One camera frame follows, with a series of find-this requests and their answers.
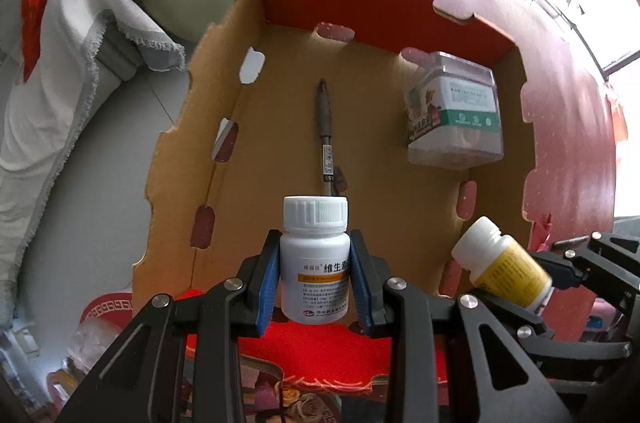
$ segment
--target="plastic container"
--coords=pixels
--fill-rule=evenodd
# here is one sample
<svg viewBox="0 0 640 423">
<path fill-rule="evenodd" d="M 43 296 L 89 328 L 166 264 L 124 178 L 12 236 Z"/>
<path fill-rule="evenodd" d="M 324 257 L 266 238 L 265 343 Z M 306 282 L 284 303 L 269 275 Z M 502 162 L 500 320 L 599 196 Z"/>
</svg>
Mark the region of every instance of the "plastic container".
<svg viewBox="0 0 640 423">
<path fill-rule="evenodd" d="M 535 311 L 551 291 L 546 271 L 487 217 L 471 225 L 451 253 L 471 272 L 474 286 L 529 311 Z"/>
<path fill-rule="evenodd" d="M 347 199 L 330 196 L 284 198 L 280 238 L 283 313 L 300 324 L 328 324 L 349 305 Z"/>
<path fill-rule="evenodd" d="M 502 159 L 491 69 L 430 53 L 404 85 L 410 163 L 465 169 Z"/>
</svg>

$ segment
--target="white blanket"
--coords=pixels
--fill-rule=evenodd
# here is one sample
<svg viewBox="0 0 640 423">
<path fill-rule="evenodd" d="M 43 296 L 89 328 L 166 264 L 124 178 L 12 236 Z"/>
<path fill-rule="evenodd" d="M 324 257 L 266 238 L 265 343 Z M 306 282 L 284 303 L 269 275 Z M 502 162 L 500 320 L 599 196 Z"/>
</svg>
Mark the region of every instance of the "white blanket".
<svg viewBox="0 0 640 423">
<path fill-rule="evenodd" d="M 88 119 L 96 53 L 114 20 L 157 71 L 184 68 L 184 49 L 132 0 L 48 0 L 41 55 L 22 83 L 16 71 L 0 143 L 0 328 L 11 323 L 15 280 L 49 191 Z"/>
</svg>

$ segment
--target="red pillow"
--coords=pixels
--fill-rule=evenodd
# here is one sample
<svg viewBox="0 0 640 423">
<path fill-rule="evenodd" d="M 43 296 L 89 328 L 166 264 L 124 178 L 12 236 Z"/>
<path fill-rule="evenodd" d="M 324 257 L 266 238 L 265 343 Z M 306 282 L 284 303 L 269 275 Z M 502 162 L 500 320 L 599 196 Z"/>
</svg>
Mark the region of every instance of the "red pillow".
<svg viewBox="0 0 640 423">
<path fill-rule="evenodd" d="M 40 58 L 40 24 L 47 0 L 22 0 L 22 81 L 26 82 Z"/>
</svg>

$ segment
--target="white bottle cap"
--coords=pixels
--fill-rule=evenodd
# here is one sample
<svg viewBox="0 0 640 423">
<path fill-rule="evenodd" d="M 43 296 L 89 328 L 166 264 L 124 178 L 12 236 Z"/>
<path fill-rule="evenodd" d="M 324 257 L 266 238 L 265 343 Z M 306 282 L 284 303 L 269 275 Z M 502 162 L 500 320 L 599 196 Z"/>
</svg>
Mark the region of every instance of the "white bottle cap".
<svg viewBox="0 0 640 423">
<path fill-rule="evenodd" d="M 492 240 L 497 236 L 500 236 L 500 228 L 482 216 L 460 237 L 451 255 L 463 268 L 474 270 L 486 260 L 487 246 L 493 246 Z"/>
<path fill-rule="evenodd" d="M 283 226 L 286 231 L 339 233 L 347 229 L 347 198 L 288 196 L 284 198 Z"/>
</svg>

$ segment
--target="bottle label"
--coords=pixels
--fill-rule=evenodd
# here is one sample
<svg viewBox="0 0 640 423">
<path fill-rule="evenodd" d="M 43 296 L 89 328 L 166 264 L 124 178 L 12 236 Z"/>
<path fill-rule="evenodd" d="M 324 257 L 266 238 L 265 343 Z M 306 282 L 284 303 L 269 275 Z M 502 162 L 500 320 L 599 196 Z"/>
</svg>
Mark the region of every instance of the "bottle label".
<svg viewBox="0 0 640 423">
<path fill-rule="evenodd" d="M 494 90 L 455 77 L 436 77 L 409 91 L 409 142 L 440 126 L 500 131 Z"/>
<path fill-rule="evenodd" d="M 346 313 L 349 259 L 300 259 L 298 287 L 305 317 Z"/>
<path fill-rule="evenodd" d="M 518 243 L 511 243 L 473 284 L 528 308 L 542 293 L 549 280 L 546 271 Z"/>
<path fill-rule="evenodd" d="M 325 177 L 334 175 L 334 149 L 331 145 L 322 145 L 322 174 Z"/>
</svg>

